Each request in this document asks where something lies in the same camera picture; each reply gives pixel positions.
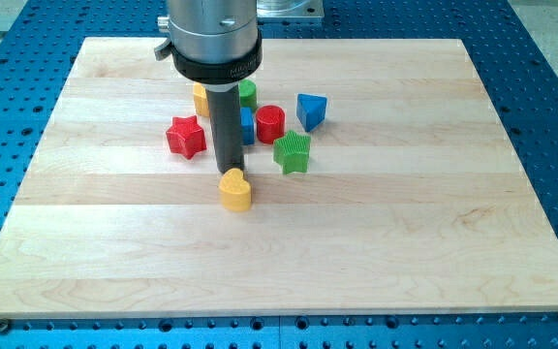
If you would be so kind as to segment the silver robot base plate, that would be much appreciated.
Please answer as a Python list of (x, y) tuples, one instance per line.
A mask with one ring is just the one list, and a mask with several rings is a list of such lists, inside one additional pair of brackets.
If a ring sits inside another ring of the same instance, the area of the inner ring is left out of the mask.
[(258, 0), (259, 22), (321, 23), (323, 0)]

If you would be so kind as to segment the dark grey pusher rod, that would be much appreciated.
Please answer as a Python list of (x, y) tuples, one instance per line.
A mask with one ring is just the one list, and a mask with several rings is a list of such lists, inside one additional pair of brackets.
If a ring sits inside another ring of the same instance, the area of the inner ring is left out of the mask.
[(221, 174), (244, 169), (238, 84), (206, 84), (206, 98), (217, 168)]

